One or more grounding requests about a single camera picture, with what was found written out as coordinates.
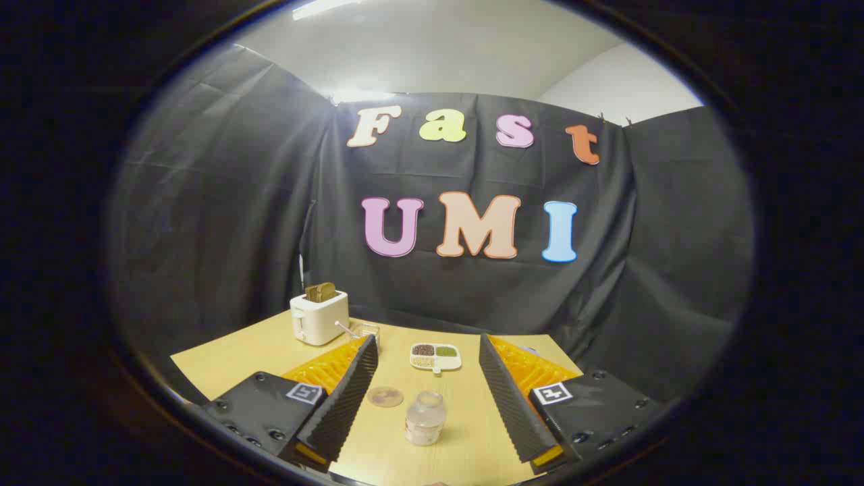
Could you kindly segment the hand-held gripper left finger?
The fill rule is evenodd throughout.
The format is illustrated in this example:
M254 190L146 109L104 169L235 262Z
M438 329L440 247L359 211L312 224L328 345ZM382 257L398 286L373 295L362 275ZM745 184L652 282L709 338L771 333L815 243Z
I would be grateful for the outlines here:
M377 366L377 340L364 336L284 376L257 371L202 409L256 448L326 473L339 458Z

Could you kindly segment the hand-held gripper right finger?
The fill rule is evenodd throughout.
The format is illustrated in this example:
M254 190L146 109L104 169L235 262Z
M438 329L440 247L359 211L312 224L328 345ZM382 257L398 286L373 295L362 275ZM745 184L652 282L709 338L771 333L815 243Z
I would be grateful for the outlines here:
M577 375L499 336L481 336L479 366L516 455L537 474L607 456L666 411L607 370Z

